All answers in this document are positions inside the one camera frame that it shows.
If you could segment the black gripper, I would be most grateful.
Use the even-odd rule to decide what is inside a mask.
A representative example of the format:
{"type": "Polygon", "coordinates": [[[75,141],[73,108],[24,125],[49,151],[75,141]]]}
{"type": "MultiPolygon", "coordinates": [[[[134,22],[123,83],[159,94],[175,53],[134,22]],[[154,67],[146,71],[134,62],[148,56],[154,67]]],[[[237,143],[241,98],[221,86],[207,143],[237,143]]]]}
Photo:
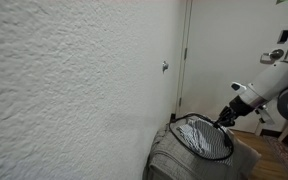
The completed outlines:
{"type": "Polygon", "coordinates": [[[225,106],[219,114],[217,123],[221,126],[231,127],[235,125],[237,119],[236,112],[229,106],[225,106]]]}

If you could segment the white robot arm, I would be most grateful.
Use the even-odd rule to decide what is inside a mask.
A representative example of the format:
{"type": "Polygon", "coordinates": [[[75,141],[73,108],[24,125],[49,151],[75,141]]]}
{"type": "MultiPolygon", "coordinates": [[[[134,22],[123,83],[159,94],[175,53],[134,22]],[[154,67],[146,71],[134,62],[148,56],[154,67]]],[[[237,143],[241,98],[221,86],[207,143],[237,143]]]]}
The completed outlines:
{"type": "Polygon", "coordinates": [[[267,67],[248,85],[231,83],[237,96],[219,114],[217,124],[230,127],[240,116],[256,111],[264,115],[264,106],[277,98],[277,110],[288,121],[288,61],[278,61],[267,67]]]}

